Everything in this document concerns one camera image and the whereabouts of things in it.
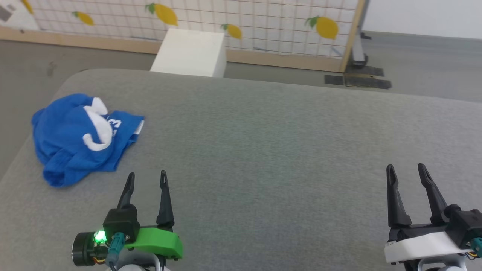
lemon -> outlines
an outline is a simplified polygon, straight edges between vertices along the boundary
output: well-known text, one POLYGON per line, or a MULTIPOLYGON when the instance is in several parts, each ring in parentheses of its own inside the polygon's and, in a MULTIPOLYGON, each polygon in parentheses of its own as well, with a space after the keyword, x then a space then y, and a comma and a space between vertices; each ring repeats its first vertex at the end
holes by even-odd
POLYGON ((233 38, 236 38, 239 40, 242 38, 241 29, 239 29, 239 27, 235 25, 224 24, 224 25, 221 25, 221 28, 224 30, 227 30, 229 35, 232 36, 233 38))
POLYGON ((85 14, 85 13, 80 12, 80 11, 72 12, 72 14, 75 17, 79 18, 79 20, 81 20, 86 25, 90 25, 90 26, 94 25, 94 21, 92 20, 92 18, 88 14, 85 14))
POLYGON ((338 25, 336 22, 328 17, 312 17, 306 19, 306 23, 309 22, 309 26, 313 28, 316 25, 316 31, 318 34, 326 39, 335 39, 338 34, 338 25))
POLYGON ((30 12, 30 14, 33 14, 32 6, 31 6, 30 3, 28 2, 28 0, 22 0, 22 3, 23 3, 24 6, 27 8, 28 12, 30 12))
POLYGON ((162 4, 148 4, 146 10, 149 10, 151 14, 156 13, 157 17, 167 25, 177 26, 177 15, 169 7, 162 4))

wire grid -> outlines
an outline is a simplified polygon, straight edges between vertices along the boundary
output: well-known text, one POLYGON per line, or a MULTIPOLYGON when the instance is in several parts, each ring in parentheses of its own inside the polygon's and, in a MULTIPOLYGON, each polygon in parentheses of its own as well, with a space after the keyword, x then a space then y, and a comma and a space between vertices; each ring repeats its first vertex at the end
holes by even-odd
POLYGON ((231 50, 342 59, 358 0, 154 0, 171 8, 177 26, 163 23, 146 5, 153 0, 31 0, 42 30, 73 35, 162 41, 169 28, 225 33, 231 50), (73 12, 88 14, 87 25, 73 12), (336 21, 336 39, 321 37, 306 19, 336 21), (221 26, 231 24, 242 38, 221 26))

crumpled blue t-shirt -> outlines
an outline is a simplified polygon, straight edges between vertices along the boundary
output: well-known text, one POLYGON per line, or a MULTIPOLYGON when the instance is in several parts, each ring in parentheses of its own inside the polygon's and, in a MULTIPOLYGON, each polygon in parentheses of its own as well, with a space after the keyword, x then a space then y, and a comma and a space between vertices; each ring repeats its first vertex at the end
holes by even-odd
POLYGON ((137 141, 144 117, 107 113, 100 98, 73 94, 33 115, 35 152, 51 186, 69 186, 92 171, 117 169, 124 150, 137 141))

gray fabric surface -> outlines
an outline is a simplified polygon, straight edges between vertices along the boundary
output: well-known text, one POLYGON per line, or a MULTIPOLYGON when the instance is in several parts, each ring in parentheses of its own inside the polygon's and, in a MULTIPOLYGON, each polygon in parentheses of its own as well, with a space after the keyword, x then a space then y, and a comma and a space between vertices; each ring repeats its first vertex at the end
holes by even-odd
POLYGON ((144 129, 117 172, 66 189, 42 179, 29 138, 0 181, 2 271, 103 269, 75 267, 71 244, 102 227, 130 171, 141 225, 167 171, 185 248, 174 271, 401 270, 383 255, 389 163, 414 223, 430 217, 420 162, 449 204, 482 207, 481 104, 115 69, 55 98, 77 92, 145 115, 144 129))

grid-patterned white panel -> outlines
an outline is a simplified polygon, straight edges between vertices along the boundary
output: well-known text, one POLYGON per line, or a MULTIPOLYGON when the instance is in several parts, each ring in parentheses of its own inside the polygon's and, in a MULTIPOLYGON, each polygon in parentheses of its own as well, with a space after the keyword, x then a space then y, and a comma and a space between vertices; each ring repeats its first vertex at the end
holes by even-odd
POLYGON ((161 41, 170 27, 222 32, 227 47, 341 59, 359 0, 30 0, 42 30, 161 41))

